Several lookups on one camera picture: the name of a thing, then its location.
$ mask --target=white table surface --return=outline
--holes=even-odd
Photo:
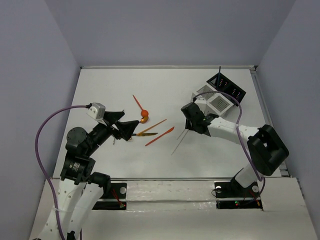
[[[59,180],[54,179],[57,190]],[[217,209],[213,181],[128,181],[127,210],[93,210],[83,240],[316,240],[295,178],[271,177],[260,209]],[[52,193],[45,184],[30,240],[46,224]]]
[[[139,120],[142,107],[149,111],[149,121],[139,124],[140,132],[163,119],[164,123],[149,132],[173,132],[145,146],[155,136],[134,137],[132,142],[110,137],[91,157],[96,160],[93,171],[112,178],[221,178],[233,177],[248,160],[240,145],[224,139],[208,137],[189,131],[176,152],[177,137],[185,127],[181,107],[190,102],[193,91],[201,88],[218,69],[82,69],[72,105],[102,103],[107,111],[122,111],[121,121]],[[222,69],[221,72],[246,91],[241,102],[243,115],[240,123],[262,127],[266,122],[249,69]],[[66,135],[74,127],[87,132],[97,124],[85,109],[70,111],[61,143],[54,177],[58,178],[65,161]],[[235,122],[239,114],[231,109],[227,117]],[[280,176],[277,170],[273,176]]]

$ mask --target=white wall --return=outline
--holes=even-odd
[[[295,0],[45,0],[81,66],[257,65]]]
[[[43,0],[1,1],[0,239],[29,237],[44,184],[34,153],[36,132],[49,114],[71,104],[79,71]],[[49,173],[67,116],[56,117],[40,136]]]
[[[258,67],[268,109],[287,145],[320,238],[320,1],[297,0]]]

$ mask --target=orange spoon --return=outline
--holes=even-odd
[[[165,133],[162,133],[160,136],[156,137],[155,139],[153,139],[152,141],[148,142],[145,146],[148,146],[150,144],[152,144],[153,142],[157,141],[159,138],[163,137],[164,135],[171,133],[173,131],[175,127],[173,126],[172,128],[170,128],[168,131],[166,131]]]
[[[138,99],[135,97],[135,95],[132,94],[132,96],[133,96],[136,104],[138,104],[138,106],[139,106],[140,109],[141,109],[141,116],[142,116],[143,118],[149,117],[149,112],[148,112],[147,110],[145,110],[145,109],[142,108],[142,106],[140,105],[140,103],[139,103]]]
[[[140,123],[145,124],[148,121],[148,119],[149,119],[148,116],[144,116],[143,118],[140,119]]]

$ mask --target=black cable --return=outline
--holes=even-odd
[[[216,198],[217,196],[213,194],[213,192],[214,192],[215,190],[216,190],[216,189],[213,189],[213,190],[211,191],[211,194],[212,194],[212,196],[214,196],[214,197]]]

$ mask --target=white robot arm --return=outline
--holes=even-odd
[[[57,192],[58,209],[52,208],[43,230],[35,240],[78,239],[97,200],[109,193],[110,176],[99,172],[91,174],[96,161],[90,156],[110,136],[128,141],[139,121],[120,122],[125,115],[123,111],[105,110],[102,104],[92,103],[88,115],[98,124],[89,133],[82,127],[75,127],[68,132],[65,145],[67,153]]]
[[[229,191],[244,192],[258,178],[271,176],[288,157],[288,149],[272,126],[265,124],[258,128],[237,125],[216,114],[205,115],[205,106],[206,100],[199,98],[182,107],[181,111],[186,117],[186,129],[209,137],[226,139],[235,144],[242,142],[250,154],[251,163],[233,177]]]

